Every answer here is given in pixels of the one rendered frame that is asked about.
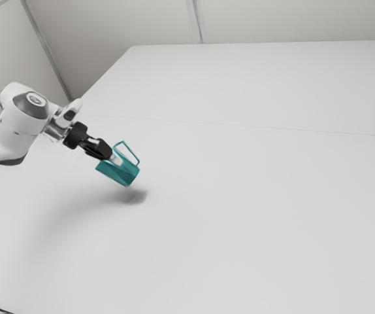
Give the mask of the teal faceted mug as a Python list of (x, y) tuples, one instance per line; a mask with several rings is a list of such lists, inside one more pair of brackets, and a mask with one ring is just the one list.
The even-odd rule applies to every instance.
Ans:
[(101, 160), (95, 169), (106, 177), (128, 187), (138, 176), (140, 160), (125, 141), (112, 147), (109, 158)]

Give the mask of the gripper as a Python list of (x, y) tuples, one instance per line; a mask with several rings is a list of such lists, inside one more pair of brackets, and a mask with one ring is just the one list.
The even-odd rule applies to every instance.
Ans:
[(85, 124), (75, 122), (65, 136), (63, 145), (71, 150), (80, 145), (88, 156), (98, 160), (107, 160), (116, 166), (121, 166), (123, 160), (113, 153), (112, 148), (103, 139), (89, 137), (87, 131), (88, 127)]

